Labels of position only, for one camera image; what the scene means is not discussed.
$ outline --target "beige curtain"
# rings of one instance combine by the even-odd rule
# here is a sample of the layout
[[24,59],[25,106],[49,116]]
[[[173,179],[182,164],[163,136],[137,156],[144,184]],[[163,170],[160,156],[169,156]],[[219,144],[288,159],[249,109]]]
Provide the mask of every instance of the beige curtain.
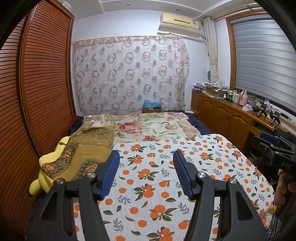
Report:
[[209,52],[210,65],[211,65],[211,83],[219,81],[218,73],[218,45],[216,27],[213,20],[209,17],[203,20],[205,27],[205,36],[207,41],[207,50]]
[[76,94],[84,115],[141,112],[144,99],[163,107],[185,108],[189,56],[181,37],[77,41],[74,58]]

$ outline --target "metal bolt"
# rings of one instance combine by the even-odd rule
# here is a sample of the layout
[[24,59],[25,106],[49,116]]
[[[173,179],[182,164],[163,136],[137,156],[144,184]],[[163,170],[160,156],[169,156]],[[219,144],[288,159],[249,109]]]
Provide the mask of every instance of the metal bolt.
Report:
[[230,178],[229,181],[231,184],[237,184],[237,180],[235,178]]
[[64,179],[59,178],[58,180],[56,180],[56,184],[61,185],[64,183],[64,181],[65,181]]
[[204,173],[204,172],[199,172],[199,173],[197,174],[197,176],[198,176],[199,178],[205,178],[205,173]]
[[88,178],[94,178],[96,176],[96,174],[94,172],[90,172],[87,174]]

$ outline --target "pink kettle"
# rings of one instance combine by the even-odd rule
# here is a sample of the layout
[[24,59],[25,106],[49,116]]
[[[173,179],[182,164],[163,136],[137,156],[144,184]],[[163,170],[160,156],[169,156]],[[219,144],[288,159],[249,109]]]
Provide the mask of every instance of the pink kettle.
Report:
[[242,105],[242,106],[245,106],[248,103],[248,95],[247,95],[247,93],[248,92],[246,90],[243,90],[241,92],[239,104]]

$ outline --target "louvered wardrobe door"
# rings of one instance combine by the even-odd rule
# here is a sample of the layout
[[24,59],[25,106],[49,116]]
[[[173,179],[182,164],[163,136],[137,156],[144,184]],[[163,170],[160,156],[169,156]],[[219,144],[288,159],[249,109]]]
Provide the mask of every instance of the louvered wardrobe door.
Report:
[[[0,50],[0,215],[21,234],[25,234],[34,202],[27,191],[40,169],[18,91],[17,70],[24,25],[25,19]],[[0,227],[0,232],[6,232],[4,227]]]
[[42,0],[25,29],[20,65],[22,100],[41,155],[54,151],[74,115],[69,67],[73,19],[59,2]]

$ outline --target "window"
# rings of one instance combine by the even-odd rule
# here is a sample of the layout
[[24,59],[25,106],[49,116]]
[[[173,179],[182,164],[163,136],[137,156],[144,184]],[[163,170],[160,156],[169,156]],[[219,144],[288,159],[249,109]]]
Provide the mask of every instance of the window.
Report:
[[296,52],[284,32],[268,14],[230,23],[236,49],[235,87],[296,112]]

